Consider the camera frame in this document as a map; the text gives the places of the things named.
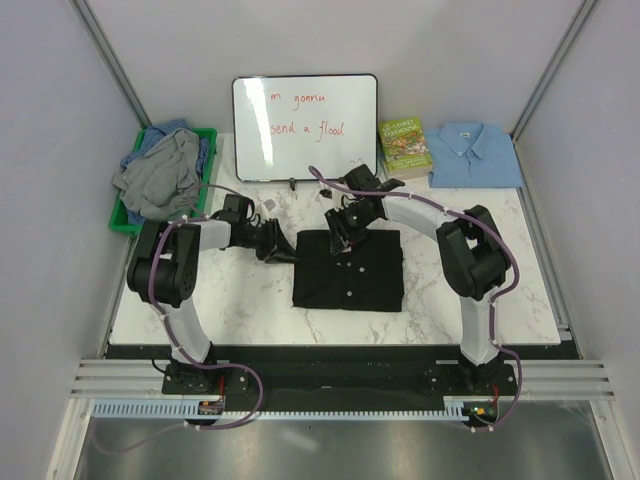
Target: green book cover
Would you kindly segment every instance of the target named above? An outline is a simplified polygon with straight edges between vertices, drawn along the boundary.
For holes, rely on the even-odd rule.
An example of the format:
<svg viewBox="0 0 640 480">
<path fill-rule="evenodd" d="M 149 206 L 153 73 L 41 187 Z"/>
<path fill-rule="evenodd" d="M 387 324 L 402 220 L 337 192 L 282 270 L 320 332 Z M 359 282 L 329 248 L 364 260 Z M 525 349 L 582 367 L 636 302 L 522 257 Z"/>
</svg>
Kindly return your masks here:
<svg viewBox="0 0 640 480">
<path fill-rule="evenodd" d="M 431 170 L 433 161 L 418 117 L 380 122 L 378 130 L 390 172 L 417 167 Z"/>
</svg>

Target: book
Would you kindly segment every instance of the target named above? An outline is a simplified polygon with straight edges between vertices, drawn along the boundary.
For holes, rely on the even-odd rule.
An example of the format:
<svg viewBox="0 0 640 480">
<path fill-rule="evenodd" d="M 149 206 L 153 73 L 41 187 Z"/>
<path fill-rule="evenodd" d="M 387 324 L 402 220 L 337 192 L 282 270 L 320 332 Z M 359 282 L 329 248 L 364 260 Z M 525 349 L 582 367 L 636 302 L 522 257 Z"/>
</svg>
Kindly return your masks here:
<svg viewBox="0 0 640 480">
<path fill-rule="evenodd" d="M 378 133 L 390 177 L 407 180 L 431 172 L 433 160 L 418 117 L 379 122 Z"/>
</svg>

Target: whiteboard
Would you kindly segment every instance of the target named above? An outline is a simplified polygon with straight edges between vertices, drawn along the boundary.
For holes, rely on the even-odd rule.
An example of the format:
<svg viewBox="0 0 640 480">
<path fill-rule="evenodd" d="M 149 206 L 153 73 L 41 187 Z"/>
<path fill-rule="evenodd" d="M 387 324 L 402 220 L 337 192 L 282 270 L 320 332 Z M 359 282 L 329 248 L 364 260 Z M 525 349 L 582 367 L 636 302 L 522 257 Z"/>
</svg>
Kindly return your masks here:
<svg viewBox="0 0 640 480">
<path fill-rule="evenodd" d="M 249 77 L 233 82 L 236 172 L 243 181 L 375 172 L 378 82 L 371 74 Z"/>
</svg>

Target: shirt collar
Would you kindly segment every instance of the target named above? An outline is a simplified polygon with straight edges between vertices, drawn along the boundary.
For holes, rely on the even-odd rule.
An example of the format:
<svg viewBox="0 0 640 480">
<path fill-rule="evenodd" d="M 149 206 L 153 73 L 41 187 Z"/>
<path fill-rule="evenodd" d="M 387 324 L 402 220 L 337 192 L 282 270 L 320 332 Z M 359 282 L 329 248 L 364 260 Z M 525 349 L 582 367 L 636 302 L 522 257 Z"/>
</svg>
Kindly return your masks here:
<svg viewBox="0 0 640 480">
<path fill-rule="evenodd" d="M 439 133 L 440 139 L 447 144 L 447 146 L 458 156 L 462 156 L 467 153 L 467 150 L 471 149 L 473 153 L 475 153 L 478 158 L 483 158 L 487 146 L 489 145 L 490 138 L 487 132 L 486 125 L 483 123 L 478 124 L 480 126 L 480 133 L 478 138 L 473 144 L 469 144 L 469 141 L 465 139 L 465 137 L 460 135 L 458 131 L 459 128 L 456 128 L 455 123 L 446 123 L 441 129 Z"/>
</svg>

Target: whiteboard frame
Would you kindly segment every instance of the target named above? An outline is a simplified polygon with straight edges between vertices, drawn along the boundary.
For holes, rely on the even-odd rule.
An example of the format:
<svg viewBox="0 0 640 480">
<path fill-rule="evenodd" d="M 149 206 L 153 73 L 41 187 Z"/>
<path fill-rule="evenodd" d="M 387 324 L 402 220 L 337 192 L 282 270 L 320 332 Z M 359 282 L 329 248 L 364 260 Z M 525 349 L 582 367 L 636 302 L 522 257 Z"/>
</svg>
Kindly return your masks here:
<svg viewBox="0 0 640 480">
<path fill-rule="evenodd" d="M 235 136 L 236 136 L 236 99 L 235 99 L 235 94 L 233 91 L 233 85 L 238 81 L 238 80 L 247 80 L 250 78 L 308 78 L 308 77 L 363 77 L 363 76 L 368 76 L 368 77 L 373 77 L 373 79 L 376 82 L 376 134 L 374 136 L 374 142 L 378 142 L 378 115 L 379 115 L 379 111 L 378 111 L 378 77 L 376 77 L 373 73 L 322 73 L 322 74 L 298 74 L 298 75 L 248 75 L 248 76 L 240 76 L 240 77 L 236 77 L 233 79 L 233 81 L 231 82 L 231 115 L 233 118 L 233 137 L 234 137 L 234 142 L 233 142 L 233 157 L 234 157 L 234 166 L 235 166 L 235 174 L 236 174 L 236 178 L 238 180 L 240 180 L 241 182 L 246 182 L 246 183 L 271 183 L 271 182 L 289 182 L 291 183 L 293 182 L 315 182 L 317 180 L 313 179 L 313 178 L 303 178 L 303 179 L 297 179 L 297 178 L 278 178 L 278 179 L 272 179 L 272 180 L 244 180 L 242 178 L 240 178 L 238 176 L 238 143 L 235 141 Z M 373 172 L 374 176 L 378 176 L 378 160 L 375 159 L 374 162 L 375 165 L 375 171 Z M 339 180 L 339 178 L 329 178 L 329 180 Z"/>
</svg>

